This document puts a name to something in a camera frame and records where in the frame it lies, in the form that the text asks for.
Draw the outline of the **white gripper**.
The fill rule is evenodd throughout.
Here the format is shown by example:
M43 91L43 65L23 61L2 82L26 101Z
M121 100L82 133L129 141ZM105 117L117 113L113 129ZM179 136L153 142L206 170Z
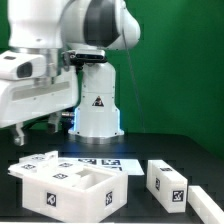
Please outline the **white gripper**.
M11 126L13 142L25 144L23 124L44 115L48 131L57 132L61 110L74 106L78 101L78 81L74 71L63 72L53 84L35 86L33 79L22 81L0 80L0 128Z

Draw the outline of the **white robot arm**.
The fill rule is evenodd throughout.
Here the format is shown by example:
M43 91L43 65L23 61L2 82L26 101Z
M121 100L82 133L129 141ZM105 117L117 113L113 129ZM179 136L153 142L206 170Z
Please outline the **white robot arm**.
M73 107L74 140L119 141L114 67L107 50L128 50L141 35L125 0L8 0L10 49L0 54L0 128L25 143L23 123L48 116L58 131Z

